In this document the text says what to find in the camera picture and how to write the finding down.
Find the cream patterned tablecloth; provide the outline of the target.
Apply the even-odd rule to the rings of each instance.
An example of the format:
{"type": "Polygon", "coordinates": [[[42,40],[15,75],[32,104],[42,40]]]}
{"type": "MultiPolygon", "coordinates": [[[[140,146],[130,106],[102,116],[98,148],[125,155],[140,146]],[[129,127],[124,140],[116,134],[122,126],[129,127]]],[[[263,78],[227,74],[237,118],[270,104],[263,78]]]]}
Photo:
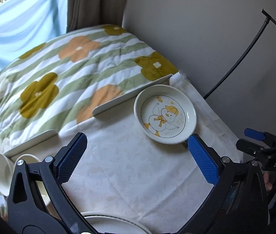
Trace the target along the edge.
{"type": "Polygon", "coordinates": [[[212,189],[190,152],[165,145],[141,130],[131,99],[50,138],[27,152],[55,155],[78,133],[87,149],[65,192],[80,212],[114,214],[138,221],[153,233],[178,231],[212,189]]]}

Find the cream duck bowl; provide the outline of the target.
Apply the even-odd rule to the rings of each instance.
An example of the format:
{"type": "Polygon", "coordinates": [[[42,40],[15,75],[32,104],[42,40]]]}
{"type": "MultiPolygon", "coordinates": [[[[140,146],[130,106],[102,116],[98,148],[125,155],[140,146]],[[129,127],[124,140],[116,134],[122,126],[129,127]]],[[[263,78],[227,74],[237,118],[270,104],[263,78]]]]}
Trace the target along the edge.
{"type": "MultiPolygon", "coordinates": [[[[23,160],[28,165],[41,162],[41,160],[38,157],[36,157],[35,155],[23,154],[16,159],[14,167],[16,167],[18,165],[18,162],[20,162],[21,160],[23,160]]],[[[51,201],[50,201],[49,195],[47,194],[45,186],[44,186],[43,182],[41,181],[41,178],[38,178],[37,173],[35,173],[33,176],[35,177],[35,182],[38,186],[42,200],[44,201],[44,204],[47,207],[51,201]]]]}

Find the white table rail left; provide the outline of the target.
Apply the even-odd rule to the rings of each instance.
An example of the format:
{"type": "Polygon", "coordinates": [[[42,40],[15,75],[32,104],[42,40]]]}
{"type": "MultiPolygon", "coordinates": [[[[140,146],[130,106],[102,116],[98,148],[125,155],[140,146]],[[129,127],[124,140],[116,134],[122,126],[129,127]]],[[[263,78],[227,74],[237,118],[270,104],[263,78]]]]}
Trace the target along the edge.
{"type": "Polygon", "coordinates": [[[36,146],[40,144],[43,141],[48,140],[51,137],[54,137],[58,135],[58,132],[56,130],[50,129],[43,133],[40,133],[37,136],[34,136],[31,139],[28,139],[24,143],[12,148],[11,150],[4,153],[6,157],[13,157],[15,155],[20,154],[21,152],[24,152],[25,150],[28,150],[29,148],[32,148],[33,146],[36,146]]]}

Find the white duck picture plate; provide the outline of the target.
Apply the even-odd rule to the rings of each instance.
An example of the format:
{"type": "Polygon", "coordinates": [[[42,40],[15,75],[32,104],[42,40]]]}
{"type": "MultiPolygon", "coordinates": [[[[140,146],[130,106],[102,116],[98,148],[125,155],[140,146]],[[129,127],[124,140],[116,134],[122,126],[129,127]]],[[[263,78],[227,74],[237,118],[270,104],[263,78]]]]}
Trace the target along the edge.
{"type": "Polygon", "coordinates": [[[167,85],[142,90],[134,102],[134,115],[143,132],[161,144],[182,143],[197,126],[193,103],[183,92],[167,85]]]}

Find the grey-brown drape curtain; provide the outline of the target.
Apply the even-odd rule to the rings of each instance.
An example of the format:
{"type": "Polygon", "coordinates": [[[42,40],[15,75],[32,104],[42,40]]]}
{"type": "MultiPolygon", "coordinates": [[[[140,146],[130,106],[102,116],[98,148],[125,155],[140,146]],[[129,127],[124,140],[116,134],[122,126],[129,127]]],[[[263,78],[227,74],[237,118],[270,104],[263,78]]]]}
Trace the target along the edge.
{"type": "Polygon", "coordinates": [[[122,25],[126,0],[68,0],[67,32],[102,24],[122,25]]]}

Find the large cream plate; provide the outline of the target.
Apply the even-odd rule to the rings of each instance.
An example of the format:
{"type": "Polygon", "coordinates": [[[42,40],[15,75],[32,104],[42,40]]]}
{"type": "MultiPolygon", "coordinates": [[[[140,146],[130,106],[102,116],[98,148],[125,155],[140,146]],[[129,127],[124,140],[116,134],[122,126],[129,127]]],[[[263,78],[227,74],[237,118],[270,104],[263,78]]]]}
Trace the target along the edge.
{"type": "Polygon", "coordinates": [[[139,222],[118,215],[100,212],[82,212],[81,214],[99,233],[152,233],[139,222]]]}

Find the white table rail right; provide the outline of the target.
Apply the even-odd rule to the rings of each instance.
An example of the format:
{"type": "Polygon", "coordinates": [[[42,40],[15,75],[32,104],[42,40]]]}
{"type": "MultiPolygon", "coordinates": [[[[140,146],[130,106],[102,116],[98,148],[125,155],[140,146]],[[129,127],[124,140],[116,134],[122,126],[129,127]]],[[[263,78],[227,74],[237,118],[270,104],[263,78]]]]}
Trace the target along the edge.
{"type": "Polygon", "coordinates": [[[144,90],[145,88],[147,87],[150,87],[150,86],[153,86],[153,85],[159,85],[159,84],[162,84],[164,82],[166,82],[167,80],[169,80],[171,77],[173,76],[173,74],[169,74],[169,75],[166,75],[160,79],[157,79],[155,81],[152,81],[150,83],[147,83],[146,85],[143,85],[143,86],[140,86],[126,94],[123,94],[119,97],[116,97],[115,99],[112,99],[104,104],[101,104],[99,106],[97,106],[93,111],[92,111],[92,114],[93,114],[93,117],[99,115],[100,113],[103,113],[117,105],[120,105],[122,104],[123,102],[126,102],[128,101],[129,99],[132,99],[134,97],[136,97],[142,90],[144,90]]]}

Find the floral striped bed quilt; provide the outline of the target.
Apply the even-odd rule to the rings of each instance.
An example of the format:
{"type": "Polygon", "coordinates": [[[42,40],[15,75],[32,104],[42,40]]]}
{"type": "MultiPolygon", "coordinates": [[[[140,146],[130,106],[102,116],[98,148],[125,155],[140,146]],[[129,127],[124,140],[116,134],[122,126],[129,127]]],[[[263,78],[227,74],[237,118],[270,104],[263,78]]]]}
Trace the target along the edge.
{"type": "MultiPolygon", "coordinates": [[[[42,43],[0,72],[0,153],[48,130],[65,132],[91,118],[97,106],[176,72],[118,25],[88,27],[42,43]]],[[[0,216],[7,219],[2,192],[0,216]]]]}

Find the light blue sheer curtain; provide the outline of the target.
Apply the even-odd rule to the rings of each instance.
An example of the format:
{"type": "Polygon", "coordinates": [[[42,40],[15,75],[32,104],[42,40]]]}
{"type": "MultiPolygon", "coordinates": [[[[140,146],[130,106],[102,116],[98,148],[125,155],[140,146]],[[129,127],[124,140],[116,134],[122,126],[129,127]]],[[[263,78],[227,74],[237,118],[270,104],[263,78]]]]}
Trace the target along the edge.
{"type": "Polygon", "coordinates": [[[0,6],[0,72],[31,48],[65,34],[68,0],[9,0],[0,6]]]}

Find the white table rail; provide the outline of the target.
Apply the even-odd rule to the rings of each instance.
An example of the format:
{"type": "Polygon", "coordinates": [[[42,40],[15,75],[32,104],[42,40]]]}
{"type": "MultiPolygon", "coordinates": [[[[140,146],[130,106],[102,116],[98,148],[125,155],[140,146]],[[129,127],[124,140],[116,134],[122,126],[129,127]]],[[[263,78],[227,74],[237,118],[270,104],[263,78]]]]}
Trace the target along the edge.
{"type": "Polygon", "coordinates": [[[173,76],[173,74],[169,74],[169,75],[166,75],[160,79],[157,79],[155,81],[152,81],[150,83],[147,83],[146,85],[143,85],[143,86],[140,86],[126,94],[123,94],[119,97],[116,97],[115,99],[112,99],[104,104],[101,104],[99,106],[97,106],[93,111],[92,111],[92,114],[93,114],[93,117],[99,115],[100,113],[103,113],[117,105],[120,105],[122,104],[123,102],[126,102],[128,101],[129,99],[132,99],[134,97],[136,97],[142,90],[144,90],[145,88],[147,87],[150,87],[150,86],[153,86],[153,85],[159,85],[159,84],[162,84],[164,82],[166,82],[167,80],[169,80],[171,77],[173,76]]]}
{"type": "Polygon", "coordinates": [[[11,150],[4,153],[6,157],[13,157],[15,155],[20,154],[21,152],[24,152],[25,150],[28,150],[29,148],[32,148],[33,146],[36,146],[40,144],[43,141],[48,140],[51,137],[54,137],[58,135],[58,132],[56,130],[50,129],[43,133],[40,133],[37,136],[34,136],[31,139],[28,139],[24,143],[12,148],[11,150]]]}

